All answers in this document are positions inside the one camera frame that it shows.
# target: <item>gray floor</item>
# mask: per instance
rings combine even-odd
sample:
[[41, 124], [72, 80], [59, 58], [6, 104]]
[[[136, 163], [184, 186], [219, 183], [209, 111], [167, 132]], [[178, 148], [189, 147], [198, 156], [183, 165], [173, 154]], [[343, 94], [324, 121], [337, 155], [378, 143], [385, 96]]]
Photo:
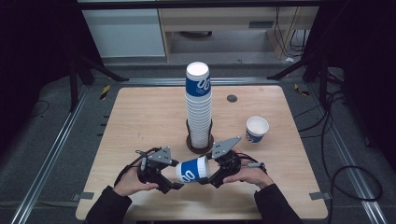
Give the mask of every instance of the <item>gray floor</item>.
[[[180, 35], [176, 38], [174, 50], [169, 64], [132, 64], [130, 66], [109, 66], [108, 68], [125, 77], [183, 77], [185, 65], [191, 61], [203, 61], [210, 64], [210, 72], [213, 78], [220, 77], [268, 77], [280, 72], [290, 63], [278, 61], [269, 52], [268, 41], [265, 35], [257, 37], [253, 41], [256, 33], [243, 35], [234, 34], [238, 38], [230, 44], [220, 45], [223, 38], [230, 39], [232, 33], [214, 33], [206, 45], [202, 45], [203, 39], [190, 38], [191, 44], [180, 43], [187, 41], [186, 36]], [[246, 49], [243, 48], [243, 37], [246, 36]], [[216, 51], [227, 53], [222, 58], [217, 53], [210, 53], [211, 43], [216, 43]], [[252, 46], [262, 46], [257, 52]], [[199, 53], [194, 53], [194, 49], [200, 49]], [[258, 61], [255, 55], [261, 55]], [[282, 87], [290, 105], [293, 116], [296, 116], [317, 105], [315, 100], [315, 89], [318, 83], [306, 85], [301, 77], [304, 69], [284, 77], [276, 85]], [[89, 87], [85, 104], [78, 114], [78, 118], [68, 135], [62, 151], [48, 176], [48, 179], [41, 190], [38, 200], [40, 202], [71, 202], [70, 199], [75, 193], [83, 191], [85, 181], [88, 177], [92, 162], [101, 141], [101, 133], [104, 132], [106, 123], [105, 116], [110, 115], [111, 108], [117, 97], [120, 88], [129, 86], [115, 83], [107, 77], [96, 73], [96, 80]], [[301, 91], [310, 91], [311, 95], [302, 95], [294, 89], [293, 84], [299, 84]], [[103, 87], [111, 84], [110, 91], [105, 100], [100, 100]], [[331, 91], [338, 88], [330, 86]], [[62, 129], [64, 121], [68, 116], [70, 106], [68, 78], [62, 78], [56, 82], [48, 84], [40, 94], [40, 100], [49, 103], [37, 102], [32, 115], [25, 127], [10, 146], [10, 154], [1, 161], [0, 165], [0, 223], [9, 223], [12, 219], [18, 204], [27, 193], [31, 184], [35, 181], [36, 175], [40, 171], [43, 161], [46, 159], [58, 132]], [[315, 123], [321, 118], [319, 108], [299, 116], [295, 119], [299, 129], [305, 128]], [[378, 204], [385, 215], [388, 223], [396, 223], [396, 175], [392, 171], [383, 157], [382, 153], [373, 147], [364, 145], [364, 136], [358, 128], [354, 116], [351, 114], [348, 105], [342, 100], [334, 103], [332, 108], [333, 127], [335, 127], [356, 163], [375, 174], [384, 189], [384, 195]], [[321, 125], [317, 128], [301, 133], [301, 137], [318, 135]], [[326, 177], [321, 162], [320, 139], [319, 137], [303, 138], [305, 150], [313, 167], [320, 189], [323, 192], [330, 190], [330, 181]], [[331, 133], [326, 133], [324, 141], [324, 155], [330, 173], [343, 165], [337, 150], [337, 145], [331, 138]], [[365, 177], [368, 184], [376, 193], [375, 185], [369, 177]], [[337, 184], [345, 187], [348, 191], [354, 192], [348, 175], [340, 175]], [[341, 194], [338, 190], [334, 192], [334, 212], [332, 223], [375, 223], [371, 221], [360, 201], [352, 200]], [[26, 223], [81, 223], [75, 217], [76, 207], [73, 206], [47, 206], [38, 204], [30, 213]], [[304, 220], [304, 223], [326, 223], [327, 220]]]

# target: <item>person's left hand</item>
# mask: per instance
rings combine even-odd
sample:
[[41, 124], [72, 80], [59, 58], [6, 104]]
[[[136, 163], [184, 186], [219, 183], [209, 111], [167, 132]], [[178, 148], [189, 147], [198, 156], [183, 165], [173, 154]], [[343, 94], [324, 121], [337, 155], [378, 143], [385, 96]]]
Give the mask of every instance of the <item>person's left hand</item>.
[[114, 187], [114, 191], [120, 196], [128, 196], [137, 193], [141, 190], [152, 190], [157, 189], [159, 186], [155, 183], [144, 184], [140, 182], [137, 177], [137, 171], [140, 167], [141, 161], [137, 162], [134, 167], [128, 170], [128, 172], [121, 178], [120, 182]]

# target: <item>wooden table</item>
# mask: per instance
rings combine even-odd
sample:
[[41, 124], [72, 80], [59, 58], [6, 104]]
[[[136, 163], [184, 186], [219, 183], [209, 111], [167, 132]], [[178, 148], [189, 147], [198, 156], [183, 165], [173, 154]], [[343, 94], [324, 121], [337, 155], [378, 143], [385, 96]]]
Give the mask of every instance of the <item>wooden table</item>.
[[[236, 145], [257, 161], [265, 162], [269, 175], [280, 187], [300, 218], [325, 218], [323, 200], [312, 201], [309, 193], [318, 192], [304, 146], [282, 89], [278, 86], [212, 87], [212, 134], [215, 141], [242, 136]], [[227, 101], [234, 94], [235, 103]], [[121, 89], [112, 110], [102, 142], [94, 160], [84, 192], [93, 199], [81, 199], [77, 218], [84, 219], [107, 186], [113, 186], [120, 170], [137, 158], [136, 150], [171, 147], [172, 158], [187, 161], [198, 155], [186, 146], [187, 110], [184, 87]], [[269, 132], [258, 145], [245, 137], [246, 121], [262, 116]], [[210, 161], [211, 173], [219, 168]], [[176, 169], [167, 167], [163, 175], [176, 181]], [[222, 185], [186, 184], [180, 190], [162, 194], [141, 191], [131, 196], [133, 204], [125, 218], [135, 220], [186, 219], [261, 219], [253, 193], [258, 188], [248, 183]]]

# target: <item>sleeve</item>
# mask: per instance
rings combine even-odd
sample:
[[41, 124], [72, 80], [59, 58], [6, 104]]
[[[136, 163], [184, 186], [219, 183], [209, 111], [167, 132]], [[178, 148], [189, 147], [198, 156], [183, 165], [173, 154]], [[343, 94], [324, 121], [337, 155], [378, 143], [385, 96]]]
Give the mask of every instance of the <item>sleeve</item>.
[[121, 224], [132, 200], [107, 186], [88, 213], [84, 224]]
[[303, 224], [276, 184], [254, 194], [263, 224]]

